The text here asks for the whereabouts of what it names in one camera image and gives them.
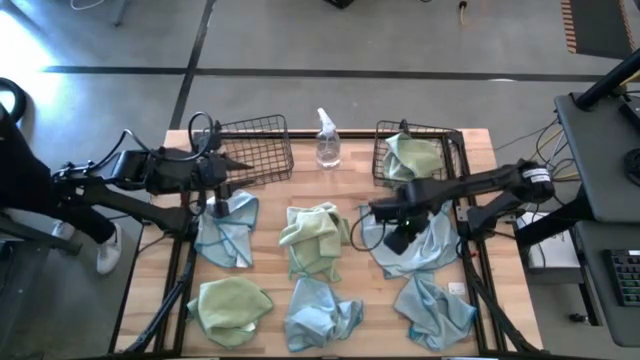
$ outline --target crumpled towel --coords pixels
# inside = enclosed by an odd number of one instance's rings
[[[403,276],[416,270],[436,270],[457,259],[456,245],[460,237],[449,219],[451,204],[451,201],[447,201],[442,205],[425,231],[418,234],[401,255],[391,251],[384,243],[371,251],[385,278]],[[360,206],[361,216],[367,211],[367,206]],[[387,225],[385,234],[392,232],[395,227]],[[361,236],[365,246],[373,247],[382,236],[382,224],[376,224],[373,215],[367,216],[362,220]]]
[[[341,245],[348,243],[349,223],[334,204],[287,208],[287,227],[280,233],[279,245],[289,245],[289,278],[294,273],[322,272],[329,281],[340,281],[334,263]]]
[[[443,167],[438,150],[428,140],[413,139],[405,133],[399,133],[386,142],[389,151],[382,161],[386,178],[410,181],[430,177]]]
[[[200,285],[200,294],[187,305],[209,340],[233,349],[251,340],[258,320],[273,302],[256,284],[230,277]]]
[[[196,251],[212,263],[225,267],[253,265],[250,234],[258,218],[258,198],[237,190],[227,200],[229,216],[213,217],[215,198],[207,200],[207,210],[200,215]]]
[[[342,301],[329,284],[300,277],[284,322],[289,351],[345,340],[363,318],[362,300]]]
[[[409,338],[440,352],[469,336],[476,308],[432,283],[433,275],[415,273],[393,308],[411,320]]]

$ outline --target wooden tabletop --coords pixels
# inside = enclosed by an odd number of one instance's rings
[[[496,167],[496,160],[486,129],[464,129],[465,146],[471,173]],[[185,131],[169,131],[166,147],[188,149]],[[343,140],[342,164],[335,170],[321,170],[315,160],[315,143],[308,140],[292,141],[295,167],[290,180],[248,188],[247,191],[260,200],[260,212],[256,231],[251,237],[254,267],[249,269],[223,269],[198,257],[193,279],[191,298],[198,295],[200,284],[229,276],[244,276],[262,287],[275,303],[272,312],[259,323],[257,335],[247,344],[235,350],[226,350],[209,341],[197,323],[186,326],[183,356],[429,356],[429,355],[477,355],[475,334],[445,350],[443,354],[413,343],[407,338],[409,321],[392,307],[406,279],[385,280],[382,270],[368,253],[361,253],[345,246],[337,262],[342,281],[332,288],[342,299],[364,300],[364,321],[355,328],[351,337],[335,341],[330,346],[311,348],[290,354],[284,335],[284,318],[295,286],[295,279],[288,278],[288,257],[278,246],[280,231],[286,226],[288,206],[312,207],[326,200],[336,204],[350,223],[359,217],[357,206],[368,200],[388,195],[388,189],[376,187],[371,176],[372,140]],[[496,194],[477,197],[478,204],[489,202]],[[177,196],[154,198],[159,206],[175,206]],[[512,233],[510,226],[500,225],[498,230]],[[155,226],[143,232],[140,246],[161,236]],[[130,345],[148,324],[162,300],[162,293],[171,254],[172,240],[165,240],[140,254],[131,279],[128,298],[116,350]],[[498,294],[498,302],[534,346],[541,347],[524,271],[520,263],[515,241],[496,236],[486,242],[491,271]],[[447,287],[449,282],[465,282],[462,264],[458,260],[436,271],[436,283]],[[167,344],[172,343],[176,308],[170,317]],[[482,311],[485,333],[493,344],[488,312]]]

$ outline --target sneaker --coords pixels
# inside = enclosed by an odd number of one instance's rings
[[[76,231],[76,228],[74,228],[73,225],[61,220],[56,220],[53,224],[54,226],[51,235],[59,237],[62,240],[70,240],[73,233]]]
[[[96,270],[102,275],[106,275],[115,269],[118,260],[120,260],[120,253],[122,252],[122,228],[118,224],[113,224],[116,231],[109,240],[98,245],[98,261],[96,263]]]

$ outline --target blue microfiber cloth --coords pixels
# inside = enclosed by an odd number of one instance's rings
[[[445,202],[435,216],[429,221],[429,226],[418,234],[415,241],[409,244],[407,250],[398,255],[384,244],[380,244],[371,251],[371,255],[382,267],[385,278],[394,278],[409,274],[416,270],[436,270],[450,264],[458,257],[456,245],[460,240],[449,219],[451,201]],[[360,207],[361,216],[368,208]],[[387,225],[385,233],[392,232],[394,225]],[[361,236],[364,244],[371,248],[382,236],[382,224],[376,224],[373,215],[362,220]]]
[[[386,140],[389,151],[382,161],[388,179],[409,181],[429,177],[443,164],[438,150],[428,140],[413,139],[400,133]]]
[[[207,209],[200,215],[196,251],[212,263],[225,267],[253,265],[250,235],[258,218],[258,198],[237,190],[227,200],[229,216],[213,217],[214,198],[207,200]]]
[[[363,307],[362,300],[340,300],[327,283],[300,277],[284,320],[289,351],[345,340],[362,321]]]
[[[411,320],[409,338],[441,352],[469,336],[476,308],[433,284],[433,275],[415,273],[400,291],[393,308]]]

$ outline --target clear spray bottle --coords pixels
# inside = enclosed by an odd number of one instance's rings
[[[324,168],[331,168],[340,163],[340,137],[336,126],[323,108],[318,109],[322,131],[316,136],[316,159]]]

